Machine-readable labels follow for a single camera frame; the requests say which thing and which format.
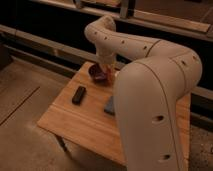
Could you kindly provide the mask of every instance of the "table leg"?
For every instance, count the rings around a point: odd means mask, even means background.
[[[60,137],[60,136],[58,136],[58,135],[55,135],[55,137],[56,137],[56,139],[57,139],[59,145],[61,146],[61,148],[62,148],[65,152],[67,152],[68,149],[67,149],[67,147],[66,147],[65,142],[63,141],[63,138]]]

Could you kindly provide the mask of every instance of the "screw hole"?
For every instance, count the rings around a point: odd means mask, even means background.
[[[159,122],[162,122],[163,120],[164,120],[164,116],[159,115],[159,116],[156,116],[152,119],[152,123],[157,124]]]
[[[181,63],[183,64],[183,66],[188,67],[185,61],[181,61]]]
[[[196,57],[196,56],[193,56],[193,59],[194,59],[195,61],[198,61],[198,59],[197,59],[197,57]]]
[[[159,160],[159,162],[166,162],[167,160],[169,160],[171,158],[171,156],[169,154],[163,155],[161,157],[161,159]]]

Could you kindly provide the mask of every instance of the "table top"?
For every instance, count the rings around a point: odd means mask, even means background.
[[[86,62],[38,121],[38,126],[108,159],[125,165],[120,134],[114,116],[103,109],[112,86],[94,84]],[[78,86],[85,86],[81,105],[71,102]],[[177,102],[176,114],[186,164],[189,158],[190,95]]]

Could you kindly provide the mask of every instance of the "brown bowl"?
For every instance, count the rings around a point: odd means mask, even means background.
[[[91,78],[93,79],[93,81],[95,81],[95,82],[105,82],[105,81],[107,81],[107,75],[106,75],[106,73],[104,73],[104,72],[101,70],[101,68],[100,68],[100,66],[99,66],[98,63],[92,65],[92,66],[89,68],[88,72],[89,72],[90,77],[91,77]]]

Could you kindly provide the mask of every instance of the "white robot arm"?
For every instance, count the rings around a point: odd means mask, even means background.
[[[133,61],[120,71],[114,85],[128,170],[186,170],[175,109],[176,101],[200,80],[199,56],[166,40],[117,33],[109,16],[89,24],[85,35],[105,63],[112,63],[116,54]]]

